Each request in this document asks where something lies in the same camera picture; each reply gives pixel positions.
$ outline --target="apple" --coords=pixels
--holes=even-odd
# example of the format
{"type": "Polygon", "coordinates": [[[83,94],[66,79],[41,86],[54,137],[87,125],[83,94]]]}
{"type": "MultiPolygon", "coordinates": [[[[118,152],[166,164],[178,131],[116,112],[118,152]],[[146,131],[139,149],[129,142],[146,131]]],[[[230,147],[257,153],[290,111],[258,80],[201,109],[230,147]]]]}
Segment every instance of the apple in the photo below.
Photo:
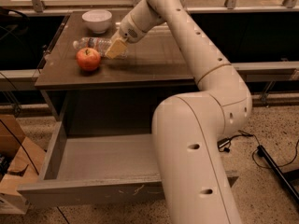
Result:
{"type": "Polygon", "coordinates": [[[101,55],[96,49],[84,48],[77,52],[76,60],[83,71],[94,71],[100,65],[101,55]]]}

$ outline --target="white bowl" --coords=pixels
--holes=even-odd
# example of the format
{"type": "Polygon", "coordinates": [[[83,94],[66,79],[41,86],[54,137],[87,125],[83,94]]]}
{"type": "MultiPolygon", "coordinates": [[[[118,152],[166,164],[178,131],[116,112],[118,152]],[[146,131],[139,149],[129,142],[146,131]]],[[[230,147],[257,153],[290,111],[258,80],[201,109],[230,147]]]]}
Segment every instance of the white bowl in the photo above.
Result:
{"type": "Polygon", "coordinates": [[[82,15],[85,25],[96,34],[104,33],[112,21],[112,13],[107,10],[91,10],[82,15]]]}

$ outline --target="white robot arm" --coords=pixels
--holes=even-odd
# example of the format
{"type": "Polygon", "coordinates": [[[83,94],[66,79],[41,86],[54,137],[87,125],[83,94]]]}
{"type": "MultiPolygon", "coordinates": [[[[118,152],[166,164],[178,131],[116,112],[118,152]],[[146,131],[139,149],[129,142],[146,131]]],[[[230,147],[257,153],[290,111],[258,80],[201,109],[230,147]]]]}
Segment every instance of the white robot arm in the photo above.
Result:
{"type": "Polygon", "coordinates": [[[241,223],[217,141],[245,124],[251,96],[229,61],[185,11],[182,1],[142,1],[123,20],[107,53],[115,57],[122,52],[119,44],[136,42],[153,26],[167,22],[200,90],[164,100],[152,121],[172,223],[241,223]]]}

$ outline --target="black bar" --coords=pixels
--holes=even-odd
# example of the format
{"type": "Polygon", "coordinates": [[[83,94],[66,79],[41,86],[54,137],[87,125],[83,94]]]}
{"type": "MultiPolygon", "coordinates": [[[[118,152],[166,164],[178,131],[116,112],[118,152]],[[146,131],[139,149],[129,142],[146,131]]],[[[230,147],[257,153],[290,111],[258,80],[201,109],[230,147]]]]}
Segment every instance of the black bar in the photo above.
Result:
{"type": "Polygon", "coordinates": [[[279,177],[280,181],[283,185],[287,188],[288,192],[291,194],[291,196],[296,200],[296,202],[299,204],[299,194],[297,190],[292,186],[292,184],[287,180],[287,178],[284,176],[284,174],[281,172],[277,164],[272,160],[271,156],[267,153],[265,148],[263,146],[258,146],[258,154],[261,157],[264,157],[265,160],[268,162],[274,173],[279,177]]]}

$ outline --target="clear water bottle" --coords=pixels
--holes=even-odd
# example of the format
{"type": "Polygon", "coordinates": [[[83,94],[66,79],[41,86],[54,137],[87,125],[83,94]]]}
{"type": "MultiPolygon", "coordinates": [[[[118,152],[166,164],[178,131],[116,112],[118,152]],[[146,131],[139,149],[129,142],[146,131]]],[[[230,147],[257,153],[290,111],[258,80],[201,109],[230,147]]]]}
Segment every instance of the clear water bottle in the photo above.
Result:
{"type": "MultiPolygon", "coordinates": [[[[79,41],[73,42],[74,49],[92,48],[96,49],[101,57],[105,57],[105,53],[111,45],[111,39],[102,37],[82,37],[79,41]]],[[[128,51],[124,51],[117,58],[124,59],[128,55],[128,51]]]]}

